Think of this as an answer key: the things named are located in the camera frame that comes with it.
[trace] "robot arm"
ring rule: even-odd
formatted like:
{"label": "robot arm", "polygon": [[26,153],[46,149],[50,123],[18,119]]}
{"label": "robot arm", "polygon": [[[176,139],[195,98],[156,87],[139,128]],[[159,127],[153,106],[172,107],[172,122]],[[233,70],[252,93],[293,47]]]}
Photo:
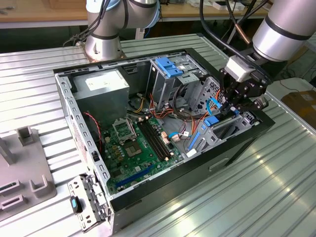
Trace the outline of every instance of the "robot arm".
{"label": "robot arm", "polygon": [[[258,66],[289,60],[316,31],[315,0],[276,0],[253,37],[253,47],[241,52]],[[266,81],[238,56],[229,58],[224,69],[221,91],[230,109],[261,110],[268,106],[262,96],[271,81]],[[253,102],[244,98],[257,97]]]}
{"label": "robot arm", "polygon": [[88,25],[98,19],[104,2],[106,12],[98,27],[88,36],[86,54],[94,60],[105,61],[123,55],[119,32],[125,28],[150,28],[160,14],[159,0],[87,0]]}

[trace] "green motherboard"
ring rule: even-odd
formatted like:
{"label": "green motherboard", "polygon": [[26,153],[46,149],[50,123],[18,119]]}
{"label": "green motherboard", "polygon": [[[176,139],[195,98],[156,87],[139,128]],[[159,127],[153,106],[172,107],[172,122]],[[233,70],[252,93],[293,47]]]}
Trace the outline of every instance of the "green motherboard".
{"label": "green motherboard", "polygon": [[[155,118],[131,124],[136,137],[125,140],[124,144],[120,142],[114,128],[102,132],[106,141],[104,162],[111,175],[107,182],[111,195],[183,160],[177,148],[171,143],[167,145],[163,143],[161,137],[163,129]],[[120,124],[119,133],[129,134],[130,127],[124,128]],[[157,144],[162,144],[164,147],[158,147]],[[166,153],[161,154],[161,150],[166,150],[168,157],[164,158]]]}

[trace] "sticker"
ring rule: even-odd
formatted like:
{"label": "sticker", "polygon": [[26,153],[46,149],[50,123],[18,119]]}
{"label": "sticker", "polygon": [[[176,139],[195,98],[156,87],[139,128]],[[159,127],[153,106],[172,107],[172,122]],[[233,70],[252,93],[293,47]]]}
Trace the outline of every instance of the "sticker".
{"label": "sticker", "polygon": [[311,101],[311,100],[314,100],[314,98],[313,97],[311,97],[310,95],[308,95],[308,94],[305,94],[305,95],[301,95],[303,98],[304,98],[304,100],[306,100],[306,101]]}
{"label": "sticker", "polygon": [[109,86],[124,86],[124,81],[116,71],[106,72],[102,76],[88,78],[85,83],[90,90],[98,90]]}

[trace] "blue tab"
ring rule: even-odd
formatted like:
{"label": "blue tab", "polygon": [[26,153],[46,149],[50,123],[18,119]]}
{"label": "blue tab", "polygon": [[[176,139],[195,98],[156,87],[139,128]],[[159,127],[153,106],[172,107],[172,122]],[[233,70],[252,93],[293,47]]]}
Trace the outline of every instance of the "blue tab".
{"label": "blue tab", "polygon": [[188,147],[188,150],[190,151],[192,149],[192,146],[194,145],[194,143],[197,141],[198,137],[200,135],[200,132],[196,133],[196,136],[194,137],[193,141],[191,142],[191,144]]}
{"label": "blue tab", "polygon": [[216,124],[217,122],[219,122],[219,120],[215,116],[207,117],[206,119],[204,119],[204,123],[208,127]]}
{"label": "blue tab", "polygon": [[77,206],[77,203],[76,203],[76,200],[75,199],[72,199],[71,201],[72,205],[73,205],[73,208],[75,208]]}
{"label": "blue tab", "polygon": [[177,69],[174,63],[171,62],[167,57],[156,58],[155,62],[169,78],[181,76],[183,74],[183,71]]}

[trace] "ribbed aluminum surface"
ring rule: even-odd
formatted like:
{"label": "ribbed aluminum surface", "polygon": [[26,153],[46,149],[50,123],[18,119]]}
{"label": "ribbed aluminum surface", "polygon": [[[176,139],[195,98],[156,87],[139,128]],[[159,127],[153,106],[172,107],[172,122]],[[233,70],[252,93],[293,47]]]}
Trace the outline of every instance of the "ribbed aluminum surface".
{"label": "ribbed aluminum surface", "polygon": [[[125,41],[122,47],[127,56],[193,47],[217,69],[227,60],[197,35]],[[83,236],[66,183],[84,167],[51,71],[80,63],[87,60],[77,47],[0,55],[0,132],[27,124],[39,130],[58,191],[0,222],[0,236]],[[276,124],[238,162],[115,236],[315,236],[316,138],[276,102],[265,111]],[[105,229],[84,236],[105,237]]]}

